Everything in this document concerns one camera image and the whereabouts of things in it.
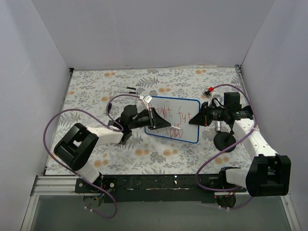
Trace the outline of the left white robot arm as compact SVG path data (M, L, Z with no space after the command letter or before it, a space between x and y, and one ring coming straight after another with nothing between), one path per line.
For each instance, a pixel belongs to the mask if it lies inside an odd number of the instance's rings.
M89 162L96 146L122 144L132 135L132 130L147 127L150 130L170 127L154 108L138 112L137 106L125 106L120 117L109 121L109 128L89 128L76 123L56 144L54 153L72 171L86 180L86 187L93 193L102 188L99 171Z

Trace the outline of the blue framed whiteboard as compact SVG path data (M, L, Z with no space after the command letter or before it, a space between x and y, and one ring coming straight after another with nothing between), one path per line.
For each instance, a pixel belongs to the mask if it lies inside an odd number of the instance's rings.
M189 120L199 112L201 106L199 100L154 96L150 106L155 108L163 119L182 130L171 127L157 130L145 128L146 134L189 143L198 143L199 126L190 125Z

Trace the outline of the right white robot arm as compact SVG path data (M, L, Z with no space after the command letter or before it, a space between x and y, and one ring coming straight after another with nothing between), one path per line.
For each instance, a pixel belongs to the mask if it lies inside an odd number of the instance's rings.
M223 102L210 97L189 121L191 125L209 126L212 122L225 122L230 132L218 131L215 147L231 152L242 143L252 162L249 168L223 167L218 173L218 191L229 192L244 188L252 197L285 196L289 191L291 160L279 155L255 126L249 106L242 107L238 92L224 93Z

